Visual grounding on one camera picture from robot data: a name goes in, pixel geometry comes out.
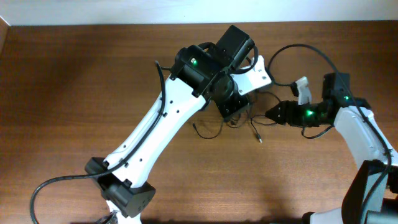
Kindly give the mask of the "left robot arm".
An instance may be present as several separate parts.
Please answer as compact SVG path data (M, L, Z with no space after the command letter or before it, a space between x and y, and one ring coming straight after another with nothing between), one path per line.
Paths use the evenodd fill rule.
M154 163L196 112L213 101L225 123L249 108L248 96L232 76L248 72L240 65L256 49L250 36L236 26L230 26L216 44L180 49L170 76L161 83L161 94L131 135L106 158L93 157L85 166L88 174L102 174L93 180L110 214L100 223L140 223L155 194L147 182Z

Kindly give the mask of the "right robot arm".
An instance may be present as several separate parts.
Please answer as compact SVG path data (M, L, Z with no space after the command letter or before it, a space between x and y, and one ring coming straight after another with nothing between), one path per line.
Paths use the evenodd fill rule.
M265 116L277 124L301 129L326 125L345 140L358 172L340 207L327 212L308 212L303 223L397 223L397 200L385 197L397 193L397 151L378 127L364 98L349 88L347 73L323 77L322 102L305 99L307 87L297 86L297 101L281 101Z

